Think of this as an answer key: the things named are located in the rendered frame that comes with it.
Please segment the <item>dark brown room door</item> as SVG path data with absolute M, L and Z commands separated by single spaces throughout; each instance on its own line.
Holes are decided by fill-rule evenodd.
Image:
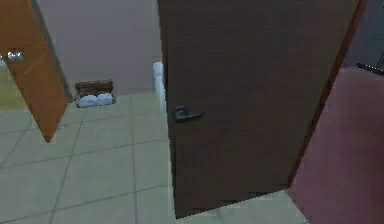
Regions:
M 367 0 L 157 3 L 176 217 L 285 189 Z

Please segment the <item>orange wooden room door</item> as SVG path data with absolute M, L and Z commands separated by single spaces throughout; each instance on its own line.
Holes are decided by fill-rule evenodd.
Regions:
M 9 62 L 11 50 L 23 51 L 24 60 Z M 51 142 L 71 94 L 37 0 L 0 0 L 0 56 L 41 135 Z

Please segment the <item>black furniture edge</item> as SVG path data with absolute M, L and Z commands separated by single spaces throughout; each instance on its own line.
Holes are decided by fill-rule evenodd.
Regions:
M 368 72 L 374 73 L 376 75 L 384 76 L 384 70 L 379 69 L 379 68 L 374 67 L 374 66 L 370 66 L 370 65 L 366 65 L 366 64 L 362 64 L 362 63 L 357 63 L 356 67 L 363 69 L 363 70 L 366 70 Z

